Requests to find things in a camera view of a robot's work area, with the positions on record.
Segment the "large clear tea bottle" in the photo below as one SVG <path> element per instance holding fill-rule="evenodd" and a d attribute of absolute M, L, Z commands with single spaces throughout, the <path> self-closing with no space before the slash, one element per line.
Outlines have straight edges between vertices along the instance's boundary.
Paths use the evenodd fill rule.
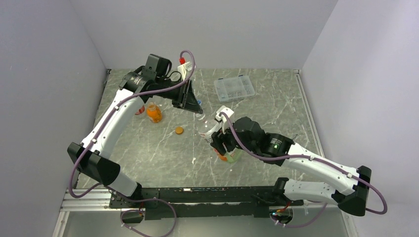
<path fill-rule="evenodd" d="M 212 147 L 220 160 L 228 163 L 235 163 L 241 158 L 243 152 L 237 148 L 232 151 L 227 151 L 226 146 L 222 145 L 225 153 L 222 155 L 219 152 L 218 148 L 220 147 L 220 140 L 218 135 L 222 129 L 222 124 L 220 122 L 216 121 L 214 118 L 206 116 L 205 113 L 195 113 L 194 117 L 197 122 L 198 134 Z"/>

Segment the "small red label bottle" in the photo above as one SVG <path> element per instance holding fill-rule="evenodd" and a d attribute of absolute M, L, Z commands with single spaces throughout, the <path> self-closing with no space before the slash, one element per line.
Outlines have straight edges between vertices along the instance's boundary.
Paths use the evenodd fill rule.
<path fill-rule="evenodd" d="M 145 107 L 144 106 L 142 106 L 136 113 L 135 113 L 135 115 L 141 115 L 141 114 L 143 114 L 145 112 Z"/>

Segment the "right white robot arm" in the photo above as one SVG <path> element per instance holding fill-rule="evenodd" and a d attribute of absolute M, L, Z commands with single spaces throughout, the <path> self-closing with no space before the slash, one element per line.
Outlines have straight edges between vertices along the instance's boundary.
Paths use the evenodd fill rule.
<path fill-rule="evenodd" d="M 364 216 L 372 171 L 338 164 L 319 156 L 291 138 L 265 132 L 249 117 L 228 124 L 227 120 L 211 119 L 205 122 L 209 144 L 221 155 L 243 150 L 264 163 L 300 170 L 319 179 L 303 182 L 280 179 L 272 192 L 278 205 L 288 201 L 310 200 L 337 205 L 354 216 Z"/>

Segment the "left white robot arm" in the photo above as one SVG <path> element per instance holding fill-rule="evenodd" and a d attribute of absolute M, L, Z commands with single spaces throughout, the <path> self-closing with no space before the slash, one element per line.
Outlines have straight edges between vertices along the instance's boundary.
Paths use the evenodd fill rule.
<path fill-rule="evenodd" d="M 182 51 L 180 59 L 184 59 L 184 53 L 190 55 L 192 65 L 186 70 L 187 75 L 177 81 L 171 81 L 168 76 L 171 61 L 150 54 L 146 65 L 123 77 L 111 105 L 96 127 L 81 142 L 69 145 L 67 153 L 74 164 L 68 184 L 68 191 L 72 197 L 84 196 L 73 192 L 73 177 L 75 172 L 79 171 L 97 181 L 98 185 L 117 192 L 127 206 L 136 207 L 141 203 L 141 184 L 125 175 L 121 166 L 109 158 L 134 113 L 154 96 L 170 99 L 175 108 L 203 113 L 191 82 L 196 68 L 195 59 L 189 50 Z"/>

